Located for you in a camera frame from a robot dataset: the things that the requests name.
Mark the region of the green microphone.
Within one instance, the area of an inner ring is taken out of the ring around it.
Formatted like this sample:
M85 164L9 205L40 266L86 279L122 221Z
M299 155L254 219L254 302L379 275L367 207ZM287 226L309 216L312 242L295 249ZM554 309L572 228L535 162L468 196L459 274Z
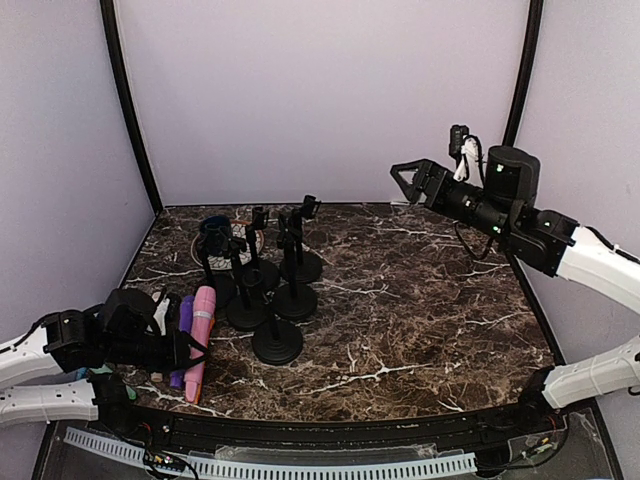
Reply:
M103 366L101 366L99 368L91 368L90 372L93 375L112 374L113 373L113 369L111 367L109 367L108 365L104 364ZM135 392L135 390L132 387L126 385L125 389L126 389L128 397L129 397L129 399L131 401L134 401L134 400L137 399L137 393Z

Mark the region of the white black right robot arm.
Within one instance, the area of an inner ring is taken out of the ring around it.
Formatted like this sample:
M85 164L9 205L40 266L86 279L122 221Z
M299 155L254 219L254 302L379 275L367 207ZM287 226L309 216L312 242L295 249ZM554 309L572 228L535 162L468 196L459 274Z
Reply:
M510 146L493 146L483 186L455 178L421 159L392 166L390 174L412 204L472 227L507 253L550 277L589 287L633 312L639 310L639 260L597 229L534 203L539 160ZM510 413L521 434L534 432L570 404L626 390L639 392L639 339L585 360L535 372Z

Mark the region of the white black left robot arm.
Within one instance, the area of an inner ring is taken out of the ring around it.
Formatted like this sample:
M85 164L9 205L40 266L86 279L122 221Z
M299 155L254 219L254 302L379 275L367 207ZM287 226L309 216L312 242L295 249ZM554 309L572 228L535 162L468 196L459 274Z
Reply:
M189 333L165 333L152 297L115 289L85 310L47 314L1 345L1 423L4 426L100 418L120 436L141 427L127 387L107 363L173 373L200 364L207 352Z

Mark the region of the black stand of beige microphone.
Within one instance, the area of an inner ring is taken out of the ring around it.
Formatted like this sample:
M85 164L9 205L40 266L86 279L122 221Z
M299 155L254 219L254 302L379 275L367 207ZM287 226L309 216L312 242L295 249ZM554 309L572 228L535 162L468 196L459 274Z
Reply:
M312 252L303 248L304 220L316 217L321 201L313 195L306 195L300 207L294 207L284 220L283 230L292 235L296 261L296 279L303 284L310 284L320 279L323 272L322 260Z

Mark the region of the black stand of orange microphone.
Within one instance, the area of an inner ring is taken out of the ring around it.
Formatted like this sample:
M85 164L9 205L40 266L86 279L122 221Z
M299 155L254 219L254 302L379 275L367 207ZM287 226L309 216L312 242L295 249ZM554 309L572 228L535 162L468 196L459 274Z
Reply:
M287 274L287 285L278 287L272 296L271 305L274 312L285 320L301 322L317 309L318 299L315 291L297 280L297 258L294 235L287 225L287 217L278 216L279 233L277 246L283 251L284 271Z

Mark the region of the orange microphone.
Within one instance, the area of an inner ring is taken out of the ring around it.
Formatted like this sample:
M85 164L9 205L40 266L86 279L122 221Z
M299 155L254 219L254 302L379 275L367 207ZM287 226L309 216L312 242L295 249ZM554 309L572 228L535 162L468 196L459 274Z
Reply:
M205 342L205 346L207 348L210 347L210 343L211 343L211 335L212 335L212 330L214 329L216 320L215 320L215 316L212 317L211 321L210 321L210 325L208 328L208 332L207 332L207 338L206 338L206 342ZM199 374L199 383L198 383L198 390L197 390L197 395L196 395L196 399L195 399L195 404L199 404L199 401L201 399L201 395L202 395L202 387L204 384L204 372L205 372L205 361L201 362L200 366L201 366L201 372Z

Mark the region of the black stand of pink microphone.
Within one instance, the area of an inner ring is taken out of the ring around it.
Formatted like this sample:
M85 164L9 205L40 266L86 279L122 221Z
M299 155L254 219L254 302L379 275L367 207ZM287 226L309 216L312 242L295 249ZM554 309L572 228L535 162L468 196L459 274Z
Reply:
M264 289L264 275L257 269L250 271L253 278L252 288L259 295L264 321L255 329L251 345L255 356L272 366L289 364L299 357L304 340L299 327L278 319Z

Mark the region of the black stand of blue microphone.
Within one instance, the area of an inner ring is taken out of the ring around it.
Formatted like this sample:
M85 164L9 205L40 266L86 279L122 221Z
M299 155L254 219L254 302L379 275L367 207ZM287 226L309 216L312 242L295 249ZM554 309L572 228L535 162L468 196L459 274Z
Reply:
M265 245L264 233L269 220L269 211L262 206L252 208L251 222L245 226L245 241L249 249L249 261L243 267L243 276L254 277L258 272L263 277L263 287L266 292L273 291L280 283L279 268L270 260L261 256Z

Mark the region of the pink microphone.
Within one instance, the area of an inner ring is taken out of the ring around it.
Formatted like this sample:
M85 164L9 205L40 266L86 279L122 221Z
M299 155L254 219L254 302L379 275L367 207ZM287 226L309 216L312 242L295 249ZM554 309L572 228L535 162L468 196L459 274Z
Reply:
M201 286L198 288L193 304L193 322L191 337L200 345L205 346L207 332L216 309L216 293L212 287ZM200 364L185 372L185 399L195 404L198 390Z

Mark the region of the black stand of green microphone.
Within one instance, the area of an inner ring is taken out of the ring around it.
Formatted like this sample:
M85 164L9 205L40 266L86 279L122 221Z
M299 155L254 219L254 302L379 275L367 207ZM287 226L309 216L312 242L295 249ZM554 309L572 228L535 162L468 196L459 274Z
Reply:
M236 285L228 274L215 273L209 265L209 253L202 247L201 261L204 270L206 285L212 287L216 293L216 310L224 309L236 296Z

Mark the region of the black stand of purple microphone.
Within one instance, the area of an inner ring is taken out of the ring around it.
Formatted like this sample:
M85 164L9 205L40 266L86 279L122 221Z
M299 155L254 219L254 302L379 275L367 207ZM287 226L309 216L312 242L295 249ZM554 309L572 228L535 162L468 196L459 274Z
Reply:
M246 241L228 237L223 246L224 256L230 259L233 278L239 297L226 307L229 324L238 331L255 331L267 320L267 306L263 291L264 276L254 267L243 268L240 253L246 250Z

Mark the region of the purple microphone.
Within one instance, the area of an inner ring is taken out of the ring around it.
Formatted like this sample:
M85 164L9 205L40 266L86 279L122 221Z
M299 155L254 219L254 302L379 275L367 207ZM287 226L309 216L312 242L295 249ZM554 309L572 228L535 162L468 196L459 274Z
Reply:
M190 333L193 322L193 304L195 296L185 296L180 304L178 329L183 332ZM184 388L184 370L178 370L171 373L169 386L173 389Z

